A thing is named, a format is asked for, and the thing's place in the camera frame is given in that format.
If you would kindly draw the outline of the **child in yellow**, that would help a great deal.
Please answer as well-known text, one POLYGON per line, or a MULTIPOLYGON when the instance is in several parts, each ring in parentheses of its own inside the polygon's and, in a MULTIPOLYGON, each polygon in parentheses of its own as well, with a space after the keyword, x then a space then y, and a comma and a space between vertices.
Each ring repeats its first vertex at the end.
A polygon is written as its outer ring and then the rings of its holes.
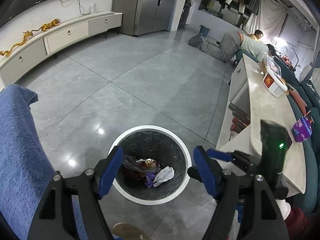
POLYGON ((256 30, 253 34, 249 34, 249 37, 251 38, 251 39, 254 39, 254 40, 256 40, 256 41, 261 41, 261 39, 263 38, 263 32, 261 31, 261 30, 256 30))

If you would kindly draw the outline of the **white TV console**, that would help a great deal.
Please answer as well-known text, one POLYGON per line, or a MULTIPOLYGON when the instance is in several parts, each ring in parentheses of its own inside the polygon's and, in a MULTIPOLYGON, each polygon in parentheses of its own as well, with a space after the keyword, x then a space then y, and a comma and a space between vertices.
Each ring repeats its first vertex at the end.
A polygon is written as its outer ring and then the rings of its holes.
POLYGON ((33 36, 26 44, 13 49, 1 59, 1 89, 16 83, 22 76, 50 56, 89 37, 121 27, 121 12, 98 12, 77 17, 33 36))

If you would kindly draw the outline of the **purple snack bag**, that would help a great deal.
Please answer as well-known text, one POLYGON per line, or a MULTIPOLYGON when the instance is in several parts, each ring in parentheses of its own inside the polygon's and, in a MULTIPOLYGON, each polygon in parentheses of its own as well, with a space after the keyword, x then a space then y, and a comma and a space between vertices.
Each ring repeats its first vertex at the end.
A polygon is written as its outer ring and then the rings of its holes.
POLYGON ((313 118, 309 117, 310 111, 299 118, 292 126, 292 134, 295 142, 304 142, 312 135, 313 118))

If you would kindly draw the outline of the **white plastic bag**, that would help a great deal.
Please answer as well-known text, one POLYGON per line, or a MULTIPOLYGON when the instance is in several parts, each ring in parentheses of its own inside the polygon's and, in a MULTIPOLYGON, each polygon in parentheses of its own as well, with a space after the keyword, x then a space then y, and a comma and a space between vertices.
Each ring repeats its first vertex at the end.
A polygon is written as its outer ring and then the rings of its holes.
POLYGON ((153 187, 158 187, 159 185, 163 184, 174 178, 175 171, 173 167, 165 167, 162 169, 154 178, 153 180, 153 187))

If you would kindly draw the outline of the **black round trash bin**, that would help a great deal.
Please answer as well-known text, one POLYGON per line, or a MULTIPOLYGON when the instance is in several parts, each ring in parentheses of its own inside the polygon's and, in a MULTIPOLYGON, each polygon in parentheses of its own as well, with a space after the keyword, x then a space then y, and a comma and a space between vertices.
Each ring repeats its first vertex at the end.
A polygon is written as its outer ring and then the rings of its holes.
POLYGON ((123 132, 112 144, 123 149, 123 162, 113 181, 126 199, 141 205, 161 205, 175 199, 187 186, 191 156, 184 142, 159 126, 142 125, 123 132), (145 175, 173 167, 174 178, 147 187, 145 175))

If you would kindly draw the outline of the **white marble coffee table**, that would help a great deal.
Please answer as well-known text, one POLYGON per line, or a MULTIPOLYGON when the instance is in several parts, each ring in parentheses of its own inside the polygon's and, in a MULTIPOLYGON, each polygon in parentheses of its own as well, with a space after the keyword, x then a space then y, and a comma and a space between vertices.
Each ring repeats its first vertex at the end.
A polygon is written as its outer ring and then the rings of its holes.
MULTIPOLYGON (((244 111, 250 124, 233 139, 229 139, 232 111, 226 108, 216 149, 223 152, 241 152, 262 155, 261 120, 272 121, 292 131, 295 115, 285 94, 273 96, 263 84, 259 64, 247 55, 238 63, 232 73, 228 103, 233 103, 244 111)), ((303 144, 292 142, 285 156, 283 174, 289 187, 289 196, 306 191, 306 167, 303 144)))

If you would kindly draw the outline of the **red white tissue box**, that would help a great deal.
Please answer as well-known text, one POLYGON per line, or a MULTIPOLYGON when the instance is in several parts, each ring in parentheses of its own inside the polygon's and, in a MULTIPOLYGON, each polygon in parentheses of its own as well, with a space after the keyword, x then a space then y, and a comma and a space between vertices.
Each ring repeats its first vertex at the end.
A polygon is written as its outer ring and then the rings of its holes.
POLYGON ((287 92, 287 86, 274 71, 267 69, 263 78, 263 85, 270 94, 278 98, 281 94, 287 92))

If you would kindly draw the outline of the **beige slipper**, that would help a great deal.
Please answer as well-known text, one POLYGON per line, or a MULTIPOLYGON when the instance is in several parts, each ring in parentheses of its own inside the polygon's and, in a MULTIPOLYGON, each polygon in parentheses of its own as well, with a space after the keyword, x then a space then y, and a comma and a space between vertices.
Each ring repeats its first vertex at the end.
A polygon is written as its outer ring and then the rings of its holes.
POLYGON ((148 236, 140 228, 129 224, 129 223, 116 223, 112 228, 112 233, 122 239, 133 239, 133 240, 150 240, 151 238, 148 236))

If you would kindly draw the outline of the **grey refrigerator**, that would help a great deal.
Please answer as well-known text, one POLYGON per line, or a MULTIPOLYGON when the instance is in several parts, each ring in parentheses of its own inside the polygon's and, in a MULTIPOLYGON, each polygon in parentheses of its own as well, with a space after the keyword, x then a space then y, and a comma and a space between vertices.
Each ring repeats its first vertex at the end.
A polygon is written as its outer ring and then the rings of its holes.
POLYGON ((113 0, 112 10, 121 12, 119 32, 130 36, 168 29, 175 0, 113 0))

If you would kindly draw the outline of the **teal sofa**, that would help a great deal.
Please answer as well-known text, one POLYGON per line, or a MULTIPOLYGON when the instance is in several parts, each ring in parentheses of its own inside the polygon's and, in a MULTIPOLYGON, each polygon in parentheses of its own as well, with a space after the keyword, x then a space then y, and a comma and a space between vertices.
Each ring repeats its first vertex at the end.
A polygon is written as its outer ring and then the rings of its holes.
POLYGON ((292 96, 281 94, 275 97, 268 92, 259 64, 247 55, 239 61, 232 78, 239 79, 242 76, 248 88, 249 109, 245 113, 250 121, 254 152, 262 154, 261 120, 273 121, 285 127, 292 144, 285 155, 283 175, 297 192, 292 204, 306 214, 316 212, 319 207, 319 179, 316 156, 311 147, 311 137, 315 135, 311 117, 302 114, 292 96))

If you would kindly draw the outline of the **blue bucket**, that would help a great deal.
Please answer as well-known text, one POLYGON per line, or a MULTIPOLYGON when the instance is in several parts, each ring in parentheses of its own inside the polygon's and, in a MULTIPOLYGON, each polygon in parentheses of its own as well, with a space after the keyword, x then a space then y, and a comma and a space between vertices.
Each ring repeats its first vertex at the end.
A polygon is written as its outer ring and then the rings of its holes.
POLYGON ((205 26, 205 25, 200 25, 200 31, 199 33, 203 36, 203 37, 207 37, 209 32, 211 30, 211 27, 205 26))

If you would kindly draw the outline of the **blue carpet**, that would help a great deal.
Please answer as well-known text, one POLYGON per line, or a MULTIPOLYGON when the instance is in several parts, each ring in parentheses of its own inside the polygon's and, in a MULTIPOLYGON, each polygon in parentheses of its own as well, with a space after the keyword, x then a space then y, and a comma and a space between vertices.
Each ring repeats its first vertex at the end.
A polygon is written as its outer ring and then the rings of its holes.
POLYGON ((87 239, 76 198, 67 193, 40 143, 30 105, 35 92, 1 92, 1 215, 19 239, 87 239))

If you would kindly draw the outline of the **kneeling person grey clothes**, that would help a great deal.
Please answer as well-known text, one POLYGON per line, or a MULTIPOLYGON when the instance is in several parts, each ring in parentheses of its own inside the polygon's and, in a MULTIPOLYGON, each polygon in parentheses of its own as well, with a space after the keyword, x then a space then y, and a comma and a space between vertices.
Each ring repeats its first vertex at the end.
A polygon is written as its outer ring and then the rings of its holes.
POLYGON ((271 44, 264 44, 236 30, 227 31, 219 44, 210 42, 202 34, 193 36, 188 44, 222 62, 231 60, 239 50, 251 53, 258 62, 266 54, 270 57, 275 55, 275 48, 271 44))

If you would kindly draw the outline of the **purple wrapper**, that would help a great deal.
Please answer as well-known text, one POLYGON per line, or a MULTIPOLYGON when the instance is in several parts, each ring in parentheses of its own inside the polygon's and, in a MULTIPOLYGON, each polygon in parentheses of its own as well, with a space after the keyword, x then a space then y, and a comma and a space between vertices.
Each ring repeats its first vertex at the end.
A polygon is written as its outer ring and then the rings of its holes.
POLYGON ((147 187, 158 187, 160 185, 159 176, 157 173, 147 173, 145 178, 145 185, 147 187))

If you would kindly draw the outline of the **golden tiger figurine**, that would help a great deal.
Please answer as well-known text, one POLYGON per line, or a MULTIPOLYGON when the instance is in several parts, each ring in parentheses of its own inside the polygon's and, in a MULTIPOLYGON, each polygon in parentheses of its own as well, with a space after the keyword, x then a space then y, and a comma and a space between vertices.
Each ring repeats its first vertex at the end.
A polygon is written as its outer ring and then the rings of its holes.
POLYGON ((61 23, 61 20, 56 18, 49 23, 45 23, 39 27, 39 29, 33 29, 32 31, 48 31, 49 29, 58 26, 61 23))

